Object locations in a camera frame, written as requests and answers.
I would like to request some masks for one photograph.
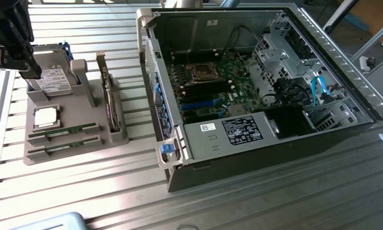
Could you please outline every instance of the metal worktable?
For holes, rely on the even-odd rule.
[[[99,76],[94,52],[106,51],[130,143],[23,165],[26,84],[15,72],[1,72],[0,230],[70,211],[91,229],[383,229],[383,122],[319,155],[166,192],[134,27],[135,9],[157,6],[30,6],[34,43],[66,40],[74,59],[87,60],[89,79]]]

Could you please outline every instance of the hard drive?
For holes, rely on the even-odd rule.
[[[33,47],[33,56],[42,69],[41,79],[26,80],[33,91],[42,90],[46,96],[71,93],[70,86],[79,80],[70,71],[73,59],[67,43]]]

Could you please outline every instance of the white label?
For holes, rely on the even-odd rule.
[[[47,149],[47,150],[45,150],[46,152],[54,152],[54,151],[58,151],[58,150],[63,150],[63,149],[69,149],[70,147],[66,145],[66,146],[63,146],[63,147],[58,147],[58,148],[54,148],[54,149]]]
[[[216,25],[216,22],[218,22],[218,20],[210,20],[210,21],[207,21],[207,26],[210,26],[210,25]]]
[[[202,129],[202,132],[206,132],[206,131],[210,131],[210,130],[215,130],[214,123],[200,125],[199,127]]]
[[[65,135],[65,134],[69,134],[69,131],[63,131],[63,132],[59,132],[59,133],[47,134],[46,136],[50,138],[50,137],[61,136],[61,135]]]
[[[62,69],[43,70],[41,79],[35,80],[35,82],[45,93],[70,90],[70,85]]]

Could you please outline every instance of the motherboard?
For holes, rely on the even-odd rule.
[[[251,113],[259,105],[238,53],[224,52],[210,62],[166,66],[186,124]]]

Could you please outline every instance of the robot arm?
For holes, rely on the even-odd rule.
[[[23,79],[39,79],[33,58],[31,23],[26,0],[0,0],[0,68],[19,70]]]

